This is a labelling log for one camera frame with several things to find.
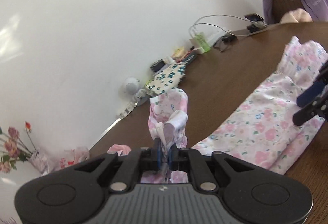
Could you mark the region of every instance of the white wall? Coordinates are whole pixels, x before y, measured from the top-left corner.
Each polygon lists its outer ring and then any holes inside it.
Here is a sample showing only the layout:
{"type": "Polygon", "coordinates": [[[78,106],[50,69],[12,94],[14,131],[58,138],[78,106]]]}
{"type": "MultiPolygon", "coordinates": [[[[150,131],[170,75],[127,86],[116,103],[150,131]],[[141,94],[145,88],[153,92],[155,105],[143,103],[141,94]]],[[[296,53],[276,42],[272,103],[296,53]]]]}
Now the white wall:
{"type": "Polygon", "coordinates": [[[0,0],[0,125],[27,120],[52,151],[89,146],[126,106],[124,79],[148,80],[198,17],[252,12],[261,0],[0,0]]]}

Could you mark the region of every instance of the white round object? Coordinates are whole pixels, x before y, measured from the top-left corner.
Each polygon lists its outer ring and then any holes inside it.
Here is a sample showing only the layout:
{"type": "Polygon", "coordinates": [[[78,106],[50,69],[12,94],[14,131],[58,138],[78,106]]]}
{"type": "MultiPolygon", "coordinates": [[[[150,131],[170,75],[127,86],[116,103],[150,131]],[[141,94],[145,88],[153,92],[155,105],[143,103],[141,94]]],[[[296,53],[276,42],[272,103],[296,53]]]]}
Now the white round object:
{"type": "Polygon", "coordinates": [[[123,86],[126,93],[133,95],[140,89],[140,81],[136,78],[130,77],[124,81],[123,86]]]}
{"type": "Polygon", "coordinates": [[[14,197],[17,190],[26,182],[40,177],[41,174],[30,162],[17,162],[17,170],[9,173],[0,171],[0,223],[21,224],[20,218],[15,210],[14,197]]]}

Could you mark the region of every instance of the brown wooden surface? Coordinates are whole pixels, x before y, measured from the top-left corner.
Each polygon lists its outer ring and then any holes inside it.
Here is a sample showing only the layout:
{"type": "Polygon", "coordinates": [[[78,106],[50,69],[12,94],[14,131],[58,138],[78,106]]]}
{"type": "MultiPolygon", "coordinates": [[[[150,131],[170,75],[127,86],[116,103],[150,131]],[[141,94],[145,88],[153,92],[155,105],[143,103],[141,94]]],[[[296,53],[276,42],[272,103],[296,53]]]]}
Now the brown wooden surface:
{"type": "MultiPolygon", "coordinates": [[[[239,38],[226,52],[217,49],[198,56],[179,85],[189,98],[186,135],[188,147],[209,136],[273,73],[285,44],[296,35],[314,40],[328,51],[328,23],[284,24],[248,38],[239,38]]],[[[114,126],[92,149],[105,153],[113,144],[131,148],[152,146],[147,120],[149,103],[136,108],[114,126]]],[[[299,160],[286,173],[305,184],[314,197],[307,224],[328,224],[328,124],[325,123],[299,160]]]]}

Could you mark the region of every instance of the yellow-green object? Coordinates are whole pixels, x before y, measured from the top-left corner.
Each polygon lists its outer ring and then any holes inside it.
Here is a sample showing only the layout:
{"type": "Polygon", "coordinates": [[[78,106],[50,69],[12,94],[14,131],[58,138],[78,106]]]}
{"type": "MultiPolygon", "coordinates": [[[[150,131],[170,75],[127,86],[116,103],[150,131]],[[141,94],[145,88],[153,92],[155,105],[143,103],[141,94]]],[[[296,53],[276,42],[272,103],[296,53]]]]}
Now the yellow-green object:
{"type": "Polygon", "coordinates": [[[204,34],[199,33],[194,37],[194,39],[198,42],[198,45],[204,49],[205,52],[210,51],[211,48],[206,42],[204,34]]]}

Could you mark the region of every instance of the wooden table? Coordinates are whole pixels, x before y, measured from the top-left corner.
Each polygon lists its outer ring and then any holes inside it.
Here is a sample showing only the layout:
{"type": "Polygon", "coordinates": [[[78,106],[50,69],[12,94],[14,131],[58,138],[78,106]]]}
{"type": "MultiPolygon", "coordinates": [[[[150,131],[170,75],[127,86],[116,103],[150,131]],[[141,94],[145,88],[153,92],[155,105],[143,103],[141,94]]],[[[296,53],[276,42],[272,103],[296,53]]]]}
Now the wooden table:
{"type": "MultiPolygon", "coordinates": [[[[328,51],[328,23],[284,24],[239,40],[224,53],[200,55],[179,85],[189,98],[186,135],[192,147],[209,136],[276,69],[291,37],[319,42],[328,51]]],[[[136,108],[92,149],[99,155],[113,144],[152,146],[147,120],[149,103],[136,108]]],[[[305,184],[314,197],[307,224],[328,223],[328,124],[324,124],[287,176],[305,184]]]]}

